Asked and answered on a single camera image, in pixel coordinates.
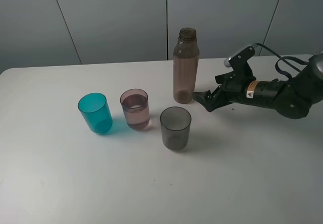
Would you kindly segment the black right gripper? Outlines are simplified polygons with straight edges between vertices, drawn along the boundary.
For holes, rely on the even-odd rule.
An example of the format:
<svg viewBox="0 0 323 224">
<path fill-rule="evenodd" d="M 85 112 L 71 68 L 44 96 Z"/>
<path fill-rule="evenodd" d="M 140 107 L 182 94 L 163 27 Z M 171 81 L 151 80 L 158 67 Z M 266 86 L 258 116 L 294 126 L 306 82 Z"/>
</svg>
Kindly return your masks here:
<svg viewBox="0 0 323 224">
<path fill-rule="evenodd" d="M 232 103 L 251 105 L 262 108 L 274 108 L 275 99 L 287 86 L 288 81 L 235 80 L 233 71 L 215 76 L 219 85 L 215 91 L 194 92 L 193 100 L 202 105 L 208 112 Z"/>
</svg>

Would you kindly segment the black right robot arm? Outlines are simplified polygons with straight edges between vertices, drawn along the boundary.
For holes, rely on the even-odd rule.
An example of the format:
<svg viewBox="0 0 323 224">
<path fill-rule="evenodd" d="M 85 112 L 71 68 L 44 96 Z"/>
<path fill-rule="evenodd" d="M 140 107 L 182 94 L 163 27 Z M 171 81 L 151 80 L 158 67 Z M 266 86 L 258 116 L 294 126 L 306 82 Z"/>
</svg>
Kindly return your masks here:
<svg viewBox="0 0 323 224">
<path fill-rule="evenodd" d="M 275 69 L 287 77 L 286 81 L 258 81 L 248 60 L 255 55 L 255 45 L 250 45 L 228 57 L 224 64 L 233 70 L 215 77 L 218 87 L 214 92 L 194 92 L 193 99 L 208 112 L 239 103 L 274 109 L 289 119 L 301 119 L 308 115 L 312 105 L 322 101 L 322 54 L 303 61 L 293 56 L 279 57 L 280 61 L 294 61 L 304 69 L 293 77 L 286 71 Z"/>
</svg>

